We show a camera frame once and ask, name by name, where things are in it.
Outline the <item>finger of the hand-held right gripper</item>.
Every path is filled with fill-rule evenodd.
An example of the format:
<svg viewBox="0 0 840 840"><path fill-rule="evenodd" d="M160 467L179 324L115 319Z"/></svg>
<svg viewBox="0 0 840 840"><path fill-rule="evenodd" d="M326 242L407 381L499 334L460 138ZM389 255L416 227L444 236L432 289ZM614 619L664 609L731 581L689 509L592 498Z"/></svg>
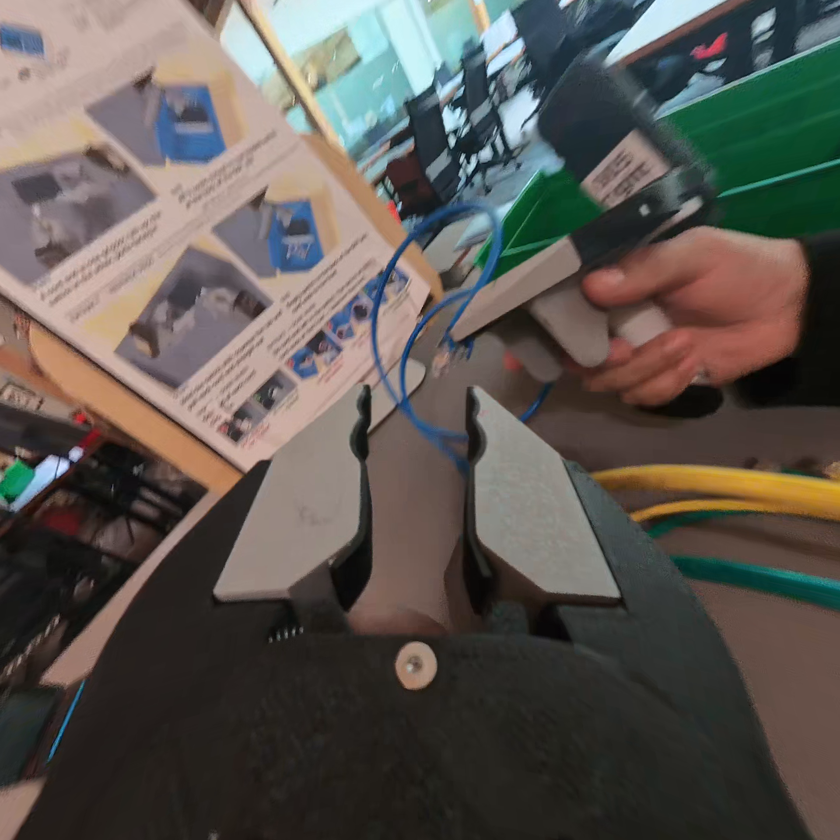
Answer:
<svg viewBox="0 0 840 840"><path fill-rule="evenodd" d="M569 279L580 268L581 256L572 237L561 238L476 291L466 309L454 318L454 341L465 341L509 312Z"/></svg>

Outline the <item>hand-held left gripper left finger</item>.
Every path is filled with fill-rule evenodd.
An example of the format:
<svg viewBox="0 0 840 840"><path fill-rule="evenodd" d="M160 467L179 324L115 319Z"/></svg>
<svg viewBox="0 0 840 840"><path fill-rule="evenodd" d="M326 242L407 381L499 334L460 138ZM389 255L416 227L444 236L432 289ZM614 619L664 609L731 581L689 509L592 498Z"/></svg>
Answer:
<svg viewBox="0 0 840 840"><path fill-rule="evenodd" d="M352 386L275 453L219 575L217 602L336 602L372 572L371 388Z"/></svg>

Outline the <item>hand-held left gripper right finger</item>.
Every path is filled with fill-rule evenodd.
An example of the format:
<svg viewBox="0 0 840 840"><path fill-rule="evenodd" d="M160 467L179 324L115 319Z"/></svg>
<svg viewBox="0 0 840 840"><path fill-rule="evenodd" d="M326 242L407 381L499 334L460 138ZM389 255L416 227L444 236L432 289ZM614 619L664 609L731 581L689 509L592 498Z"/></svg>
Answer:
<svg viewBox="0 0 840 840"><path fill-rule="evenodd" d="M466 393L463 575L472 610L619 606L622 595L563 457L478 386Z"/></svg>

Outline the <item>person's right forearm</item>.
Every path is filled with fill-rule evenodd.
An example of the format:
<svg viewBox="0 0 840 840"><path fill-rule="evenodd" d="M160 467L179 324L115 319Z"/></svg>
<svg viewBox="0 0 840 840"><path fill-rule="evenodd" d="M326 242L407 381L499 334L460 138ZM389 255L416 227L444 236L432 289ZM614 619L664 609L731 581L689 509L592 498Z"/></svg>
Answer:
<svg viewBox="0 0 840 840"><path fill-rule="evenodd" d="M839 232L800 244L809 270L800 338L792 354L736 381L748 406L839 407Z"/></svg>

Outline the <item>person's right hand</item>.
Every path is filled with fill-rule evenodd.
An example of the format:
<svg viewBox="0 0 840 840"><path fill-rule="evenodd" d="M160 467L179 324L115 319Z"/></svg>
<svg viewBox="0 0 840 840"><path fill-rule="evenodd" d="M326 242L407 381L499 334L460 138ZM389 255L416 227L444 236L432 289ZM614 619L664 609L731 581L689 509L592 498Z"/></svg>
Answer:
<svg viewBox="0 0 840 840"><path fill-rule="evenodd" d="M593 368L563 361L591 392L658 407L698 376L713 386L782 361L795 350L809 287L803 246L698 227L641 248L584 278L584 294L614 310L654 302L672 328L635 349L613 339Z"/></svg>

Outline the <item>green plastic bin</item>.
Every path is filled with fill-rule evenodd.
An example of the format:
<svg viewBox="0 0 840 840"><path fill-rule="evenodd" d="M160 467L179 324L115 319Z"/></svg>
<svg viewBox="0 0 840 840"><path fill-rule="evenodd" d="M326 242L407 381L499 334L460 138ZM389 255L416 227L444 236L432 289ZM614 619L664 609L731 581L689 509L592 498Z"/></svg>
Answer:
<svg viewBox="0 0 840 840"><path fill-rule="evenodd" d="M839 226L838 38L667 113L713 170L716 223L810 237ZM538 171L502 219L498 277L598 211L564 171Z"/></svg>

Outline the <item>black office chair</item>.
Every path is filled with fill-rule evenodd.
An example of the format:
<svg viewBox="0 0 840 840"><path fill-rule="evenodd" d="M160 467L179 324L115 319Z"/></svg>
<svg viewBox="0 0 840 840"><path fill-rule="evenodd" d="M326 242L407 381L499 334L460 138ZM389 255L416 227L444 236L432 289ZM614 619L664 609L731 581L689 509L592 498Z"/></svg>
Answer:
<svg viewBox="0 0 840 840"><path fill-rule="evenodd" d="M509 144L487 72L483 45L465 47L461 66L465 120L458 131L456 150L465 170L465 186L479 177L484 195L491 192L487 175L493 169L521 163Z"/></svg>
<svg viewBox="0 0 840 840"><path fill-rule="evenodd" d="M432 189L434 208L445 206L459 192L461 171L450 143L435 84L405 101L414 149L423 178Z"/></svg>

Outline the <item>grey stand base plate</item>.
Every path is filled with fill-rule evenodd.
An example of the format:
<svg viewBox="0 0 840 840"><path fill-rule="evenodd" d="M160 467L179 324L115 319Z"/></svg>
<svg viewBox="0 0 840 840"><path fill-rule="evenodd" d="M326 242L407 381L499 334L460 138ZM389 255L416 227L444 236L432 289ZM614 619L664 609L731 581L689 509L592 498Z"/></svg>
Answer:
<svg viewBox="0 0 840 840"><path fill-rule="evenodd" d="M369 432L381 426L384 421L402 410L399 407L403 395L412 396L426 377L426 365L410 359L406 363L405 388L401 386L399 363L396 362L387 373L387 382L382 383L382 377L376 369L372 369L364 378L364 384L371 388L371 423Z"/></svg>

